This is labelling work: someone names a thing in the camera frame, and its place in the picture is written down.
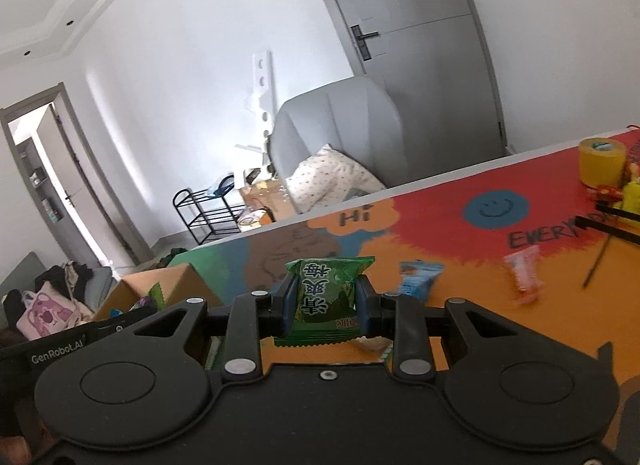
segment colorful table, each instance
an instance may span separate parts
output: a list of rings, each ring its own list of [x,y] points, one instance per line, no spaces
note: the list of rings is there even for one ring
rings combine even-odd
[[[640,158],[640,131],[614,135]],[[225,304],[254,289],[276,289],[284,264],[300,257],[375,255],[367,270],[377,291],[400,283],[401,261],[445,265],[428,305],[465,297],[500,315],[590,355],[612,344],[620,409],[606,444],[630,463],[640,459],[640,247],[613,239],[590,285],[582,282],[604,235],[574,227],[594,210],[578,180],[577,142],[553,146],[427,178],[298,216],[179,255],[191,263]],[[516,305],[502,258],[540,246],[542,297]],[[360,343],[274,347],[263,341],[264,364],[359,362],[381,358],[383,348]],[[436,364],[446,368],[441,352]]]

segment gray sofa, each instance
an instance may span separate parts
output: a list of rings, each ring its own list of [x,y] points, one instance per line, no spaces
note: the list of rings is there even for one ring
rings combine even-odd
[[[43,263],[35,252],[30,252],[20,261],[17,267],[0,283],[0,299],[12,289],[20,291],[32,290],[36,277],[46,271]],[[104,302],[114,284],[111,268],[97,268],[94,276],[86,284],[84,302],[92,310],[96,311]],[[4,308],[0,308],[0,328],[8,326],[4,316]]]

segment green bag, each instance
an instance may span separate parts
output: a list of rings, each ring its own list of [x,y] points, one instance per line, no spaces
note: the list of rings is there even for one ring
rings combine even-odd
[[[375,257],[297,259],[285,267],[300,276],[298,308],[290,336],[276,346],[311,346],[360,336],[355,311],[355,280]]]

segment door handle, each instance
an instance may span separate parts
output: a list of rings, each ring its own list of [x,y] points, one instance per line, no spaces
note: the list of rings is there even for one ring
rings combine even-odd
[[[373,31],[371,33],[362,33],[359,24],[356,24],[356,26],[351,26],[351,32],[353,33],[353,38],[356,39],[356,44],[358,45],[358,49],[360,50],[360,54],[362,55],[362,60],[371,60],[371,53],[369,51],[369,47],[367,46],[367,39],[380,37],[380,33],[377,31]]]
[[[66,196],[65,196],[65,201],[68,201],[68,202],[69,202],[69,204],[70,204],[73,208],[76,208],[76,205],[74,205],[73,201],[71,201],[71,198],[72,198],[73,196],[75,196],[76,194],[78,194],[78,193],[76,192],[76,193],[73,193],[73,194],[69,194],[69,193],[65,190],[65,194],[66,194]]]

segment black shoe rack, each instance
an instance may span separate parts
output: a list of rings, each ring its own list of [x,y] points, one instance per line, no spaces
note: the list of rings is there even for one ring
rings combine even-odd
[[[219,189],[232,180],[229,177],[222,180]],[[197,192],[191,189],[182,189],[175,193],[174,208],[178,216],[187,227],[188,231],[198,245],[222,239],[240,232],[238,218],[246,205],[229,205],[226,201],[226,192],[217,196],[210,196],[206,190]],[[211,208],[222,202],[223,207]]]

